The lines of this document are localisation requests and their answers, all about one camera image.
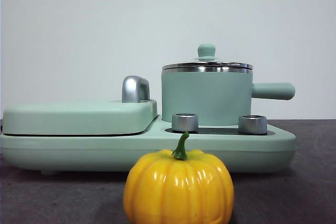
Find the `mint green pot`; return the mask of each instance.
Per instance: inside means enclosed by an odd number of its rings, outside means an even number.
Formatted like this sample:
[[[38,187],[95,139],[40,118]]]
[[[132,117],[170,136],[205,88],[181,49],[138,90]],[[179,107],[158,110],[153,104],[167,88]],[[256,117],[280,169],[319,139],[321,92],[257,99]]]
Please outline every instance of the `mint green pot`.
[[[198,115],[200,125],[237,125],[239,116],[251,114],[251,98],[289,100],[290,83],[253,84],[252,66],[222,62],[213,45],[200,45],[193,62],[162,69],[162,120],[174,113]]]

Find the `yellow pumpkin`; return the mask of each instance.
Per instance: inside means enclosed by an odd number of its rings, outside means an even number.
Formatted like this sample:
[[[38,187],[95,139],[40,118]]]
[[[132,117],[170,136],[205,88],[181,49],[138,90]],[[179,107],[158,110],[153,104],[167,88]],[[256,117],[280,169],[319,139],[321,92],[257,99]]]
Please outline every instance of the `yellow pumpkin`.
[[[132,224],[227,224],[234,188],[223,162],[200,150],[186,152],[185,132],[175,151],[141,157],[130,170],[123,206]]]

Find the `pumpkin stem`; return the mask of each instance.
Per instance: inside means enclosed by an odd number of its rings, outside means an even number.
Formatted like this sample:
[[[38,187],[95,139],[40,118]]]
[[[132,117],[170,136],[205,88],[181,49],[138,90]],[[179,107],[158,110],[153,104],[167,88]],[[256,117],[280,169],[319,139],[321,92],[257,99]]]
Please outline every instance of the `pumpkin stem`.
[[[189,137],[189,132],[184,132],[180,137],[176,149],[173,151],[172,156],[179,160],[187,160],[188,156],[185,152],[184,142]]]

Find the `stove knob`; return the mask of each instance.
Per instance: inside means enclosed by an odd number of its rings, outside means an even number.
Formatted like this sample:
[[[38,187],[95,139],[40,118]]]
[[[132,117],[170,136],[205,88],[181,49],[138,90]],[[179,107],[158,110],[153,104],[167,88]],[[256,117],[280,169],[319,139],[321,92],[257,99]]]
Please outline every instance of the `stove knob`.
[[[198,116],[190,113],[173,114],[172,130],[181,132],[198,131]]]
[[[267,134],[267,119],[261,115],[242,115],[239,117],[238,131],[251,135]]]

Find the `dark gray countertop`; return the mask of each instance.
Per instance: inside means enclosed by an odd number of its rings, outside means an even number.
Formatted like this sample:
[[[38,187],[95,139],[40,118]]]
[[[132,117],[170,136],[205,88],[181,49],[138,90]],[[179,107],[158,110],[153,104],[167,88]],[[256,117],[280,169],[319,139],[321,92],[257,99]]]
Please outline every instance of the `dark gray countertop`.
[[[287,169],[232,174],[231,224],[336,223],[336,120],[269,120],[297,136]],[[128,223],[122,208],[127,173],[44,176],[1,159],[1,223]]]

